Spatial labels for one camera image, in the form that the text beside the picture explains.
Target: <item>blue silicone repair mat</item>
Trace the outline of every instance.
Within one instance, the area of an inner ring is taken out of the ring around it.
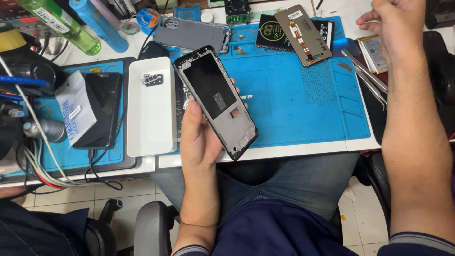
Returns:
[[[339,17],[323,20],[335,21],[335,40],[344,38]],[[257,48],[258,28],[259,24],[232,26],[229,52],[219,55],[258,128],[252,148],[370,137],[348,58],[304,67],[295,53]],[[171,54],[172,61],[177,57],[178,51]]]
[[[123,75],[123,62],[109,62],[102,63],[92,66],[82,66],[82,67],[71,67],[65,68],[63,71],[72,74],[73,72],[80,70],[82,76],[89,72],[118,72]],[[121,97],[118,118],[120,119],[121,114],[123,113],[123,83],[121,87]],[[63,121],[63,115],[60,110],[60,106],[55,99],[55,97],[36,97],[35,98],[35,111],[40,107],[47,105],[51,108],[50,118],[53,120]],[[39,113],[36,113],[38,117],[46,118],[49,110],[48,108],[42,108]],[[70,147],[68,138],[62,143],[51,143],[52,151],[57,159],[57,162],[62,169],[73,169],[79,167],[87,167],[88,164],[88,150],[87,149],[74,149]],[[98,157],[98,154],[101,154],[103,150],[97,150],[95,158]],[[113,164],[123,161],[123,125],[120,128],[120,132],[115,139],[114,146],[109,149],[106,154],[100,159],[95,165],[101,164]],[[46,171],[56,171],[57,166],[52,160],[51,154],[49,153],[46,145],[43,145],[43,167]],[[6,176],[14,175],[23,175],[22,172],[15,172],[8,174]]]

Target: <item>roll of tape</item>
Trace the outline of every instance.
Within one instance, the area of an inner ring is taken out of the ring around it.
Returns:
[[[209,12],[205,12],[201,14],[201,21],[202,22],[213,22],[213,15]]]

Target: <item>white plastic tray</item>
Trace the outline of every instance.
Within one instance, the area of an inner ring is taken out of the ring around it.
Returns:
[[[163,84],[145,86],[144,74],[162,74]],[[168,57],[130,65],[126,153],[131,157],[177,149],[174,68]]]

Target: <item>metal tweezers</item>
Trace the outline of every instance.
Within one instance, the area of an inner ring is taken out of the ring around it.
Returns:
[[[368,70],[368,68],[366,68],[357,59],[355,59],[346,49],[343,49],[341,53],[343,53],[343,55],[345,55],[352,61],[352,63],[354,64],[355,72],[365,82],[365,85],[371,91],[373,96],[382,104],[382,110],[384,110],[385,106],[387,105],[387,101],[381,96],[381,93],[378,91],[378,89],[381,90],[383,93],[387,94],[387,86],[376,76],[374,76]]]

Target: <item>sleeve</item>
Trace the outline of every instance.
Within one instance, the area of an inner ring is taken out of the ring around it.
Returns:
[[[180,248],[180,250],[176,251],[172,256],[209,256],[210,252],[199,245],[190,245]]]
[[[453,256],[455,245],[451,242],[417,232],[401,232],[390,238],[389,244],[379,249],[377,256]]]

